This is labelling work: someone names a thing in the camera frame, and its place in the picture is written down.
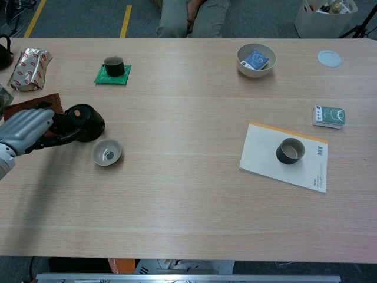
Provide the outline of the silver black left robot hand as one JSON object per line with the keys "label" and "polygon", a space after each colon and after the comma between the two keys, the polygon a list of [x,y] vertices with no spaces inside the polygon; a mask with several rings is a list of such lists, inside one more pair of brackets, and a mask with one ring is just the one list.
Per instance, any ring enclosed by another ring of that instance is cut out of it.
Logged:
{"label": "silver black left robot hand", "polygon": [[67,114],[43,108],[45,103],[15,113],[0,125],[0,152],[11,157],[62,146],[80,139],[85,130]]}

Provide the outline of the black teapot with handle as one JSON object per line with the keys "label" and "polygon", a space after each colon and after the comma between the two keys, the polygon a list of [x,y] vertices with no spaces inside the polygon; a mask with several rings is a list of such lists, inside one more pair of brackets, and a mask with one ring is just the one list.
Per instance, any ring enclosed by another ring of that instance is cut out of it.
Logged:
{"label": "black teapot with handle", "polygon": [[88,104],[76,104],[62,114],[55,113],[51,133],[57,134],[61,144],[91,142],[105,129],[103,117]]}

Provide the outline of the black cup beige inside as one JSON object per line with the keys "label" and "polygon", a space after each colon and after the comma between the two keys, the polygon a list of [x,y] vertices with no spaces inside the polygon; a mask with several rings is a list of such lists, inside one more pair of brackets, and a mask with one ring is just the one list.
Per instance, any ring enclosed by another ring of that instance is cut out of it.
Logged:
{"label": "black cup beige inside", "polygon": [[276,149],[277,159],[284,164],[295,164],[305,155],[303,143],[295,138],[284,139]]}
{"label": "black cup beige inside", "polygon": [[124,75],[124,61],[119,56],[110,56],[104,59],[104,67],[110,77],[120,77]]}

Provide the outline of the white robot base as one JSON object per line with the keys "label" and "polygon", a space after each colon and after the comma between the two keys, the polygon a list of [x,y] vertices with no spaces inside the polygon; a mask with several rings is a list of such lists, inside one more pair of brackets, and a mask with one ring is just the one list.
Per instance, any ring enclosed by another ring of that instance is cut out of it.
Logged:
{"label": "white robot base", "polygon": [[220,274],[233,273],[235,261],[141,259],[135,274]]}

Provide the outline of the brown scalloped cloth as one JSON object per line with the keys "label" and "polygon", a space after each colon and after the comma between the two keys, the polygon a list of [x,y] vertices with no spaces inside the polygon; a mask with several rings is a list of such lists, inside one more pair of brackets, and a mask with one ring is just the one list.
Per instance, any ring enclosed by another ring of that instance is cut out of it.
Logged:
{"label": "brown scalloped cloth", "polygon": [[34,143],[43,136],[56,136],[49,130],[55,113],[64,113],[58,93],[6,106],[0,142]]}

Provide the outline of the green patterned packet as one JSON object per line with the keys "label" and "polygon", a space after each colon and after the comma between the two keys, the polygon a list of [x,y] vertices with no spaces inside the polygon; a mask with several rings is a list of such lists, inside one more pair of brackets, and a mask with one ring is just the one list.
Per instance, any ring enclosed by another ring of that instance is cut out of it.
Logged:
{"label": "green patterned packet", "polygon": [[0,120],[4,116],[4,108],[10,106],[14,97],[0,84]]}

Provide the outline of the gold foil packet red print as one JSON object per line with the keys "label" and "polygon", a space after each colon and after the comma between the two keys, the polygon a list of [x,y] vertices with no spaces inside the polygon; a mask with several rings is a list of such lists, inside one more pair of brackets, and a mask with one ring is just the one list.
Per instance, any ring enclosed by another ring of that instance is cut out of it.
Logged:
{"label": "gold foil packet red print", "polygon": [[20,53],[18,62],[7,85],[16,91],[43,89],[47,66],[52,60],[49,51],[26,48]]}

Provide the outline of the black cast iron kettle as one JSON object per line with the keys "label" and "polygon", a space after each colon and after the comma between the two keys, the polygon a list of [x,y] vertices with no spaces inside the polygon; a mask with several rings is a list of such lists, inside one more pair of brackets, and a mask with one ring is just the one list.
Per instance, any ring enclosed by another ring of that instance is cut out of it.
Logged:
{"label": "black cast iron kettle", "polygon": [[9,36],[2,34],[0,39],[6,39],[6,47],[0,44],[0,70],[6,69],[13,62],[14,54],[11,51],[11,39]]}

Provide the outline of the grey shallow tea bowl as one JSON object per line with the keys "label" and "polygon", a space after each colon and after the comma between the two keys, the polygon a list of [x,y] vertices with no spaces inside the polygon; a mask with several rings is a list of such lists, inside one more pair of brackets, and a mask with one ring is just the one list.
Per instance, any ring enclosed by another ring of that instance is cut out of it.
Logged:
{"label": "grey shallow tea bowl", "polygon": [[99,141],[92,150],[92,160],[99,166],[111,166],[115,164],[122,154],[120,143],[114,139]]}

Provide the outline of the green foil sachet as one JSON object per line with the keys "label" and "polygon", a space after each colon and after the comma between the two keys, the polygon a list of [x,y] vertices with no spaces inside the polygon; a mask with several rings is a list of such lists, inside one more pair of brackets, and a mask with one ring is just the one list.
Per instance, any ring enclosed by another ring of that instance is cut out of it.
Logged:
{"label": "green foil sachet", "polygon": [[112,77],[107,74],[105,65],[102,64],[94,82],[96,84],[126,85],[130,71],[131,71],[131,65],[125,65],[123,75],[119,77]]}

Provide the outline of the orange panel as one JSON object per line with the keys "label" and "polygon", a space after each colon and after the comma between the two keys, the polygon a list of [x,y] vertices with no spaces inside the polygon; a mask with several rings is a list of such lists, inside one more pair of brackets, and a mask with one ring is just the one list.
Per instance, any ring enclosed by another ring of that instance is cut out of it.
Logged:
{"label": "orange panel", "polygon": [[136,269],[135,259],[108,258],[108,263],[114,274],[133,274]]}

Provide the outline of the seated person in khaki trousers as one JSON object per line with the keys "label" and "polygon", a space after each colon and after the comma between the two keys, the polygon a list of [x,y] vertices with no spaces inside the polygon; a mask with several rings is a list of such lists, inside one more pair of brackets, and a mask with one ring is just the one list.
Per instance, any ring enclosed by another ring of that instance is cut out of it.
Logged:
{"label": "seated person in khaki trousers", "polygon": [[161,0],[160,38],[220,38],[230,0]]}

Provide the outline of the white notebook orange spine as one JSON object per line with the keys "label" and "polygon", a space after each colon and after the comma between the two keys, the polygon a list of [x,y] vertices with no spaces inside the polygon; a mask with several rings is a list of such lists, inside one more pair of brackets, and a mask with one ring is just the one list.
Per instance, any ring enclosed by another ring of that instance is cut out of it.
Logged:
{"label": "white notebook orange spine", "polygon": [[[305,155],[291,165],[276,157],[276,149],[287,138],[298,139],[305,147]],[[249,123],[240,169],[326,193],[327,164],[327,140],[257,122]]]}

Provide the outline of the beige round bowl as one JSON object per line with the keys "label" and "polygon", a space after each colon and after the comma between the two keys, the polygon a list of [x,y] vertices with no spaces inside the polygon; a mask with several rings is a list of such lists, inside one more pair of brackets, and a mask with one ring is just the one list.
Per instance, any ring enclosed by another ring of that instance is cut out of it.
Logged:
{"label": "beige round bowl", "polygon": [[[258,50],[263,53],[266,57],[269,58],[268,65],[265,66],[262,70],[250,70],[243,65],[241,65],[241,61],[243,61],[248,55],[250,55],[254,50]],[[257,44],[257,43],[249,43],[242,45],[237,51],[237,67],[239,71],[249,78],[260,78],[267,75],[273,67],[276,65],[276,54],[275,52],[268,47],[267,45]]]}

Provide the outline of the blue tissue pack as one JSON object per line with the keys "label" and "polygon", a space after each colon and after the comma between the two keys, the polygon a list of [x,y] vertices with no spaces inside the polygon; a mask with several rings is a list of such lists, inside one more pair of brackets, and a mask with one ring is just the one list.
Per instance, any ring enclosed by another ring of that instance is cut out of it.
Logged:
{"label": "blue tissue pack", "polygon": [[248,55],[241,65],[250,70],[262,70],[268,65],[269,58],[258,50],[254,50],[250,55]]}

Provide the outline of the green tissue pack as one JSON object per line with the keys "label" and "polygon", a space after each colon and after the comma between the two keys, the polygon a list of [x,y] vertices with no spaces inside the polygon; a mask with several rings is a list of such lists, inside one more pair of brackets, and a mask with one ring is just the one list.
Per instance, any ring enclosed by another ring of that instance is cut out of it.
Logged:
{"label": "green tissue pack", "polygon": [[346,122],[344,109],[315,105],[312,110],[314,126],[341,129]]}

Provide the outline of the white storage bin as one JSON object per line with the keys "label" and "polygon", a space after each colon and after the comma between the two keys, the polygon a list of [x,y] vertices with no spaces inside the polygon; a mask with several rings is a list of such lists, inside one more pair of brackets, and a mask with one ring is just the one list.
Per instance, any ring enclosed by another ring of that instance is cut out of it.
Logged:
{"label": "white storage bin", "polygon": [[295,28],[301,38],[337,38],[357,11],[354,0],[303,0]]}

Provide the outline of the black tripod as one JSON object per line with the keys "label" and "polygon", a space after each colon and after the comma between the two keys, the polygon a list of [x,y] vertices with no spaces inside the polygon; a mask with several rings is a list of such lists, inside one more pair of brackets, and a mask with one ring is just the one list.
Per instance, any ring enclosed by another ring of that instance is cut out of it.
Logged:
{"label": "black tripod", "polygon": [[350,35],[352,38],[369,38],[371,33],[377,31],[377,24],[371,30],[368,30],[368,24],[373,18],[377,19],[377,2],[361,24],[355,25],[353,28],[340,35],[339,38],[346,38]]}

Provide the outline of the aluminium profile rail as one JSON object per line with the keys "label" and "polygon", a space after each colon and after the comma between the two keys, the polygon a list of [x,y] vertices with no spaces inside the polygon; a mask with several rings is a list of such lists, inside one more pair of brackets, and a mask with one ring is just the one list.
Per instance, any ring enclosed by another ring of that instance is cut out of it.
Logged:
{"label": "aluminium profile rail", "polygon": [[36,275],[37,283],[342,283],[322,275],[194,274],[53,274]]}

